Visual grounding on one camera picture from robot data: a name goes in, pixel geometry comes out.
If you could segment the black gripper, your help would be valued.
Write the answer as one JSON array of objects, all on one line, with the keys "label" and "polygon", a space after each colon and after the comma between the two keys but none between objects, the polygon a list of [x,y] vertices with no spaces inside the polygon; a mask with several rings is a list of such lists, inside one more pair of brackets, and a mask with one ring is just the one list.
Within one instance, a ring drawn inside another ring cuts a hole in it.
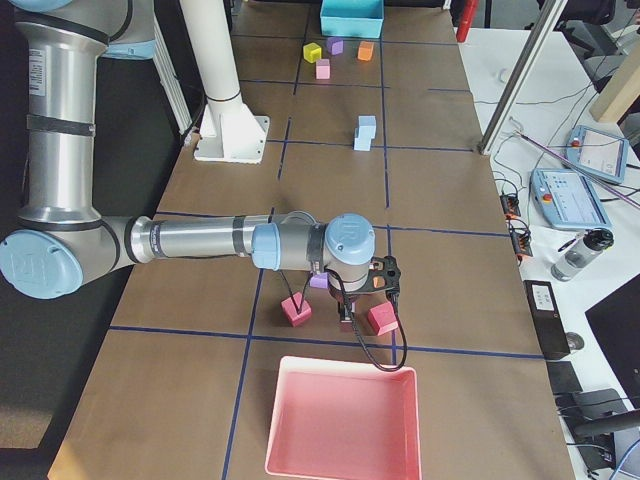
[{"label": "black gripper", "polygon": [[337,293],[335,298],[337,301],[340,331],[355,332],[358,328],[356,315],[356,303],[358,296],[349,293]]}]

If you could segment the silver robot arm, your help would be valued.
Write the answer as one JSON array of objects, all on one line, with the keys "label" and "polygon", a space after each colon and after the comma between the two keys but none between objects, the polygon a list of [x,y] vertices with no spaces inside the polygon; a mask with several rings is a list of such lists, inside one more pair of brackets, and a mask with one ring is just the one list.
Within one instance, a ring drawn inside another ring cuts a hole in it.
[{"label": "silver robot arm", "polygon": [[[1,231],[17,227],[24,195],[27,154],[27,43],[14,24],[14,9],[1,5]],[[171,134],[165,95],[148,61],[102,60],[98,64],[98,141],[95,204],[108,215],[149,215],[162,208],[178,143]],[[37,300],[1,287],[1,337],[87,336],[105,327],[119,304],[154,307],[153,324],[191,330],[241,331],[249,319],[249,286],[257,271],[240,260],[157,262],[146,273],[165,282],[140,292],[126,290],[130,268],[107,275],[78,292]]]}]

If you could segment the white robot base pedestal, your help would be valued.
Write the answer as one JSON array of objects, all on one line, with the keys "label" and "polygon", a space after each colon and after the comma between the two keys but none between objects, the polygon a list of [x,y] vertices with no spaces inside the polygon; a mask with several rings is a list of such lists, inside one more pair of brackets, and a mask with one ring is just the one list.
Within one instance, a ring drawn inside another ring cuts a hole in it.
[{"label": "white robot base pedestal", "polygon": [[242,98],[224,3],[185,0],[180,6],[206,100],[195,159],[260,163],[270,119],[254,115]]}]

